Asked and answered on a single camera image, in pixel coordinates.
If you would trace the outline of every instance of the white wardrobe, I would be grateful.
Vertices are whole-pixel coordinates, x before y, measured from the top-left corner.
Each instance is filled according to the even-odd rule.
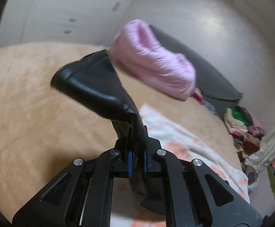
[[[132,0],[7,0],[0,48],[36,41],[106,45]]]

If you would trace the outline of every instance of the green clothing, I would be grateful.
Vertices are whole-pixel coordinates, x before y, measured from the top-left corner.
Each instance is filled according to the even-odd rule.
[[[232,115],[235,119],[240,120],[246,126],[250,125],[246,120],[243,119],[242,114],[240,112],[236,111],[236,109],[234,107],[232,108]]]

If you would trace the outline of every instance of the pile of clothes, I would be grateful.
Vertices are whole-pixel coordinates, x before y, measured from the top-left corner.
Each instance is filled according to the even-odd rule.
[[[259,150],[260,140],[266,132],[258,119],[247,108],[240,106],[235,106],[232,109],[227,108],[224,122],[233,137],[241,162]]]

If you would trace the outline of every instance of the white blanket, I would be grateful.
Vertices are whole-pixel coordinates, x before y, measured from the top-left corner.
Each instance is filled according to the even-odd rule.
[[[184,127],[166,119],[148,105],[143,105],[140,115],[150,137],[158,139],[162,148],[174,153],[179,159],[201,159],[248,203],[247,176],[223,160],[214,150]],[[111,207],[111,226],[163,227],[164,218],[135,204],[127,179],[115,179]]]

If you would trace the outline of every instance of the red fabric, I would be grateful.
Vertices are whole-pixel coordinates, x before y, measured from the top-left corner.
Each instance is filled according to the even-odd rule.
[[[237,131],[235,131],[235,132],[233,132],[233,133],[231,133],[232,135],[238,135],[238,136],[241,136],[241,133],[239,133],[239,132],[237,132]]]
[[[197,100],[200,104],[203,104],[202,98],[200,98],[195,92],[191,95],[195,100]]]

